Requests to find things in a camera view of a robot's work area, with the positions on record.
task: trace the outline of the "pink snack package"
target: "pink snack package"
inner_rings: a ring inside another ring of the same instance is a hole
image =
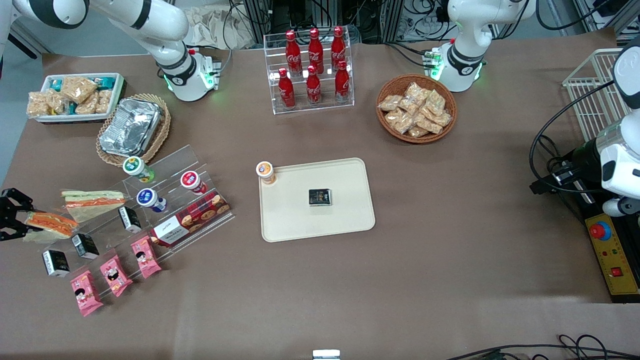
[[[111,291],[113,291],[117,297],[122,294],[128,285],[133,283],[133,281],[127,277],[127,274],[124,273],[124,270],[122,270],[122,265],[117,255],[102,264],[100,271],[104,275],[104,278],[107,279],[107,284],[109,284]]]
[[[149,239],[150,238],[148,236],[145,236],[131,244],[133,253],[136,255],[136,259],[138,259],[138,266],[140,266],[140,271],[145,279],[151,276],[151,274],[162,270],[160,265],[156,262],[156,255],[154,254],[154,250],[151,247]]]
[[[87,316],[102,306],[100,296],[93,285],[93,276],[89,270],[71,280],[71,287],[76,293],[76,301],[82,316]]]

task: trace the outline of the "red button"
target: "red button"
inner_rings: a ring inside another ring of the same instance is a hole
[[[591,233],[591,235],[596,239],[602,239],[607,234],[604,226],[600,224],[593,224],[589,228],[589,233]]]

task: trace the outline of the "emergency stop button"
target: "emergency stop button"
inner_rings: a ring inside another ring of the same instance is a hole
[[[589,234],[596,239],[607,241],[611,239],[611,227],[604,221],[598,221],[589,227]]]

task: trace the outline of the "aluminum foil container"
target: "aluminum foil container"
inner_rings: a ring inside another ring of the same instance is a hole
[[[122,99],[111,124],[99,138],[100,147],[109,154],[142,155],[162,115],[162,108],[154,102]]]

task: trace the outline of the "white tray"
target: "white tray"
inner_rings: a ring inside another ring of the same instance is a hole
[[[274,168],[260,183],[262,237],[270,242],[370,230],[376,224],[369,180],[359,158]],[[331,189],[331,206],[309,206],[310,189]]]
[[[78,122],[104,122],[104,119],[109,117],[109,114],[115,110],[118,101],[120,101],[120,93],[124,85],[124,78],[117,72],[94,72],[91,74],[65,74],[65,75],[49,75],[44,79],[40,92],[47,91],[51,87],[51,82],[54,80],[61,80],[65,76],[79,76],[81,78],[116,78],[113,84],[113,93],[111,94],[111,100],[109,100],[109,108],[107,112],[101,114],[86,114],[86,115],[44,115],[36,117],[36,121],[44,124],[75,124]]]

